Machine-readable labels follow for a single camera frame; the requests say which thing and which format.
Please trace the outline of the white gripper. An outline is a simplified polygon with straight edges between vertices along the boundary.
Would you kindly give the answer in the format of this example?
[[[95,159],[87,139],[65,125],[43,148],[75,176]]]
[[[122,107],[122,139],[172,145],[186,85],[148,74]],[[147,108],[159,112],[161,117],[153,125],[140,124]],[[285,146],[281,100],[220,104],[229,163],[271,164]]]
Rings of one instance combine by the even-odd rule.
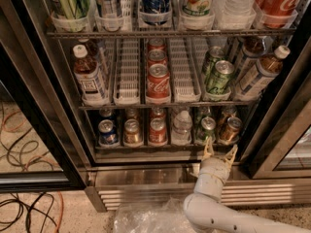
[[[208,175],[225,183],[229,177],[231,166],[234,162],[237,151],[238,146],[234,145],[224,156],[224,159],[211,157],[214,155],[213,141],[211,137],[208,137],[203,151],[203,161],[200,164],[199,175]]]

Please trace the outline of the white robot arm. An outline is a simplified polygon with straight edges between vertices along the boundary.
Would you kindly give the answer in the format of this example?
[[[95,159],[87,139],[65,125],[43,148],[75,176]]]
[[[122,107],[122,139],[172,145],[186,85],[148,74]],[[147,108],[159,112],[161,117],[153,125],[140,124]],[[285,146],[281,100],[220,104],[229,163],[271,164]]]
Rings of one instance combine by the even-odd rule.
[[[311,233],[310,230],[264,217],[240,213],[221,203],[238,147],[215,157],[211,137],[205,139],[203,157],[193,193],[184,200],[183,210],[196,233]]]

